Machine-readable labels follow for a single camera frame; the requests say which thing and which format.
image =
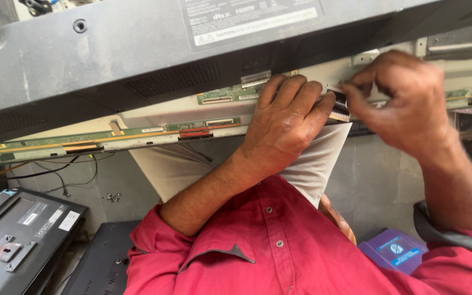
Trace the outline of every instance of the wrist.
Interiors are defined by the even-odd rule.
[[[247,187],[251,187],[269,176],[265,175],[259,167],[256,167],[254,161],[246,157],[240,147],[222,166],[226,166],[227,169],[233,171],[234,175],[238,176],[238,182]]]
[[[449,127],[442,139],[430,143],[425,151],[415,157],[422,168],[452,169],[467,155],[460,143],[458,131]]]

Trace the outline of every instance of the man's left hand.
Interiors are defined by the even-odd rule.
[[[336,97],[319,82],[297,75],[275,75],[259,94],[245,142],[235,151],[245,159],[246,176],[264,179],[293,163],[318,135]]]

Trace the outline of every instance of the caution label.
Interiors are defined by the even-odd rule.
[[[181,0],[194,51],[323,15],[318,0]]]

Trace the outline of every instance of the hand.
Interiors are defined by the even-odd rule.
[[[381,109],[367,102],[373,82],[391,97]],[[387,144],[418,161],[434,158],[458,140],[445,110],[444,73],[417,57],[390,51],[354,75],[342,89],[347,106]]]
[[[328,92],[315,104],[322,90],[302,75],[275,75],[263,86],[245,141],[233,154],[245,163],[245,176],[260,181],[283,171],[309,146],[336,100]]]

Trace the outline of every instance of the purple box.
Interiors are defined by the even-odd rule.
[[[422,263],[422,255],[429,251],[416,238],[391,228],[358,245],[358,248],[379,266],[408,275]]]

